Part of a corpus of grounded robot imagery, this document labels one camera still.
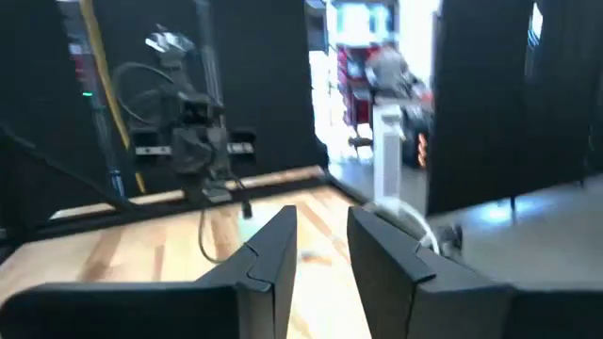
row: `wooden platform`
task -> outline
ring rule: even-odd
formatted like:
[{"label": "wooden platform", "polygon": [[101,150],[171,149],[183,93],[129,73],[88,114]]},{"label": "wooden platform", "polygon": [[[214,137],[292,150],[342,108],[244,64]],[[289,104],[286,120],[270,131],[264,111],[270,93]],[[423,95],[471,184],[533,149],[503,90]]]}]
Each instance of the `wooden platform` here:
[{"label": "wooden platform", "polygon": [[[287,204],[298,208],[301,258],[288,338],[370,338],[346,240],[352,203],[327,186],[253,202],[258,209]],[[240,205],[228,205],[206,215],[204,243],[219,258],[240,246],[239,211]],[[213,267],[198,248],[199,217],[188,213],[27,244],[0,266],[0,302],[48,282],[196,280]]]}]

